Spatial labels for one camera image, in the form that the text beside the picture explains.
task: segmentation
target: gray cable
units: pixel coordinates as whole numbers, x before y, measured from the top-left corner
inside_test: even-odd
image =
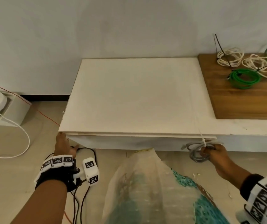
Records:
[[[198,145],[195,148],[190,148],[191,145]],[[190,158],[195,161],[196,163],[203,163],[206,160],[209,160],[209,155],[207,154],[206,156],[202,156],[200,154],[201,148],[204,147],[204,142],[199,142],[199,143],[187,143],[186,145],[183,145],[181,147],[181,150],[187,148],[190,151]],[[206,142],[206,147],[210,149],[215,149],[214,144],[210,142]]]

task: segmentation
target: plastic bag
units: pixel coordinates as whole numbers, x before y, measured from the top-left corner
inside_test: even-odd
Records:
[[[166,166],[154,149],[140,150],[112,177],[103,224],[227,224],[209,194]]]

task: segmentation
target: white rope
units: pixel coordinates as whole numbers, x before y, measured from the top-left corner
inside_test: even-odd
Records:
[[[252,54],[242,61],[242,65],[252,70],[258,70],[258,74],[267,78],[263,73],[267,73],[267,57]]]
[[[11,123],[14,123],[14,124],[15,124],[16,126],[18,126],[19,128],[21,128],[21,129],[25,132],[25,134],[27,135],[28,140],[29,140],[29,143],[28,143],[28,146],[27,146],[26,150],[23,151],[22,153],[20,153],[20,154],[18,154],[18,155],[16,155],[16,156],[9,156],[9,157],[1,157],[1,156],[0,156],[0,159],[10,159],[10,158],[15,158],[15,157],[21,156],[21,155],[24,154],[24,153],[29,149],[29,147],[30,147],[30,137],[29,137],[29,135],[28,135],[27,132],[26,132],[20,125],[18,125],[16,122],[14,122],[14,121],[12,121],[12,120],[9,120],[9,119],[5,118],[2,114],[0,114],[0,116],[2,116],[5,120],[8,120],[8,121],[11,122]]]
[[[227,61],[226,56],[232,56],[235,60]],[[225,55],[222,51],[217,54],[217,63],[224,67],[238,67],[241,64],[241,60],[244,56],[244,52],[240,48],[231,48],[225,51]]]

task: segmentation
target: hand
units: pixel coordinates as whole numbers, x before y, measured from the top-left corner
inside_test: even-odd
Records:
[[[229,158],[227,150],[222,145],[214,145],[215,150],[204,147],[201,153],[210,155],[210,162],[215,166],[216,172],[225,180],[230,180],[230,170],[234,166],[234,162]]]
[[[54,156],[58,155],[72,155],[73,158],[76,157],[76,151],[79,145],[74,148],[70,147],[69,139],[66,138],[66,134],[59,132],[56,136],[55,153]]]

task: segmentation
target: floor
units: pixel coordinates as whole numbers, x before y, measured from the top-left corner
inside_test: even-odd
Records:
[[[53,152],[58,126],[35,111],[38,108],[56,122],[63,116],[66,102],[34,102],[22,127],[31,138],[31,147],[24,155],[14,159],[0,159],[0,223],[9,223],[23,207],[34,191],[34,178],[47,155]],[[27,138],[19,128],[0,126],[0,155],[15,155],[27,145]],[[100,223],[102,208],[110,178],[118,166],[134,151],[96,150],[101,182],[92,187],[83,206],[83,223]],[[213,197],[231,223],[238,223],[235,212],[243,208],[244,200],[238,190],[221,179],[210,162],[196,164],[187,152],[157,151],[158,156],[178,173],[192,177]],[[89,150],[81,150],[77,159],[92,157]],[[267,175],[267,153],[230,152],[230,157],[238,165],[251,171]],[[83,184],[77,191],[82,200],[87,190]],[[73,217],[72,195],[68,194],[65,208],[69,218]],[[68,223],[64,217],[62,223]]]

